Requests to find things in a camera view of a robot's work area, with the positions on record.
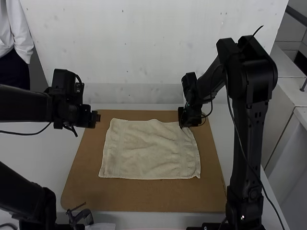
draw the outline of cork board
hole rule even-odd
[[[86,129],[61,197],[64,209],[86,202],[97,211],[224,212],[226,195],[209,121],[191,128],[201,159],[201,178],[129,180],[100,178],[102,152],[112,118],[178,121],[177,111],[100,110],[101,122]]]

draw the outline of white wall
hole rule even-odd
[[[306,229],[307,216],[307,169],[302,174],[293,190],[281,204],[283,215],[290,229]]]
[[[296,11],[307,17],[307,1],[306,0],[289,0],[288,3]]]
[[[236,41],[264,25],[256,38],[270,52],[287,0],[21,3],[49,84],[53,69],[63,68],[95,84],[85,90],[85,102],[113,103],[102,94],[108,88],[115,102],[175,103],[182,89],[163,93],[161,85],[180,85],[186,72],[203,74],[217,54],[219,38]],[[117,85],[127,83],[156,85],[132,98],[136,88]]]
[[[305,33],[306,27],[289,14],[285,13],[278,29],[275,43],[292,61],[294,61]]]

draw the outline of white towel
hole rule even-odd
[[[113,118],[106,132],[100,177],[126,179],[200,178],[194,136],[178,122]]]

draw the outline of cable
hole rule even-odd
[[[221,230],[221,227],[222,227],[222,225],[223,224],[225,224],[226,223],[226,221],[227,221],[227,218],[225,217],[225,219],[221,222],[221,224],[220,224],[220,226],[219,226],[219,229],[218,230]]]
[[[40,134],[41,132],[43,132],[46,128],[48,128],[48,126],[51,124],[51,122],[49,122],[48,125],[45,126],[45,128],[43,128],[42,130],[38,131],[37,133],[15,133],[15,132],[10,132],[10,131],[3,131],[0,130],[0,133],[4,133],[4,134],[11,134],[11,135],[18,135],[18,136],[34,136],[37,134]]]
[[[250,37],[250,39],[245,43],[245,45],[242,47],[242,51],[245,49],[245,47],[248,45],[248,43],[251,41],[251,39],[258,33],[258,31],[263,27],[263,25],[259,26],[259,28],[253,33],[253,35]]]
[[[79,77],[79,75],[75,75],[76,79],[78,80],[79,83],[82,83],[81,78]]]
[[[272,206],[272,208],[274,209],[274,211],[275,211],[275,213],[276,213],[276,215],[277,215],[277,217],[278,217],[278,220],[279,220],[279,222],[280,222],[280,225],[282,226],[282,229],[285,230],[285,229],[284,229],[284,226],[283,226],[282,219],[280,218],[279,213],[278,213],[278,211],[277,211],[275,205],[274,205],[273,202],[269,199],[268,194],[267,194],[267,192],[265,191],[265,188],[264,188],[264,186],[263,186],[263,183],[262,183],[261,179],[257,176],[255,170],[254,170],[253,167],[250,165],[250,163],[248,162],[248,160],[247,160],[247,158],[246,158],[246,156],[245,156],[245,154],[244,154],[243,146],[242,146],[242,142],[241,142],[241,138],[240,138],[240,135],[239,135],[239,131],[238,131],[237,127],[236,127],[235,118],[234,118],[234,115],[233,115],[232,110],[231,110],[231,107],[230,107],[229,94],[228,94],[228,74],[227,74],[227,70],[226,70],[225,72],[226,72],[226,84],[225,84],[225,85],[226,85],[227,105],[228,105],[228,109],[229,109],[229,113],[230,113],[232,122],[234,123],[234,126],[235,126],[236,134],[237,134],[238,139],[239,139],[239,144],[240,144],[240,148],[241,148],[241,152],[242,152],[243,158],[244,158],[246,164],[248,165],[249,169],[252,171],[252,173],[254,174],[254,176],[257,178],[259,184],[261,185],[261,187],[262,187],[262,189],[263,189],[263,193],[264,193],[265,197],[267,198],[268,202],[270,203],[270,205]]]
[[[5,224],[0,225],[0,228],[4,228],[4,227],[10,227],[13,230],[18,230],[18,228],[15,225],[13,225],[12,223],[5,223]]]
[[[213,75],[214,75],[214,73],[217,71],[217,69],[218,69],[219,67],[221,67],[221,66],[222,66],[222,64],[217,65],[217,66],[214,68],[214,70],[213,70],[213,72],[212,72],[212,74],[211,74],[211,79],[210,79],[210,101],[211,101],[211,110],[210,110],[210,112],[206,115],[206,117],[208,117],[208,116],[212,113],[212,111],[213,111],[213,103],[212,103],[212,79],[213,79]]]

